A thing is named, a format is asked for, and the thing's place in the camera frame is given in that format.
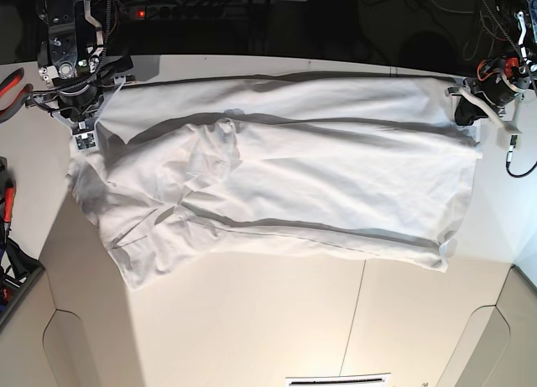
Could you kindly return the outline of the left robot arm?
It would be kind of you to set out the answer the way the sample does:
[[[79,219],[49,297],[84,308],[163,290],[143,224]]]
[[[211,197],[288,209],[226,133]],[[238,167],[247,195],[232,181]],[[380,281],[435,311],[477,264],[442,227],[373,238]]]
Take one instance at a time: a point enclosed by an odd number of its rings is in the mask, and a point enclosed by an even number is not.
[[[473,78],[464,80],[447,94],[458,97],[455,123],[471,126],[489,119],[500,127],[507,106],[518,106],[524,95],[536,92],[536,0],[479,0],[480,19],[493,23],[498,51],[481,60]]]

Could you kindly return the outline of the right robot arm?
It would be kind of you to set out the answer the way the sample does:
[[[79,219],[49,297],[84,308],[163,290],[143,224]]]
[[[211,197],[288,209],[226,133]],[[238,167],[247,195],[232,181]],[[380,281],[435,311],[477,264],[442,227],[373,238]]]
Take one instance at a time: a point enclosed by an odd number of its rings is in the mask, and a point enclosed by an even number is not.
[[[70,129],[81,148],[96,142],[96,123],[113,93],[133,80],[130,55],[107,62],[118,20],[115,0],[37,0],[47,36],[38,53],[46,88],[31,91],[25,105],[37,107]]]

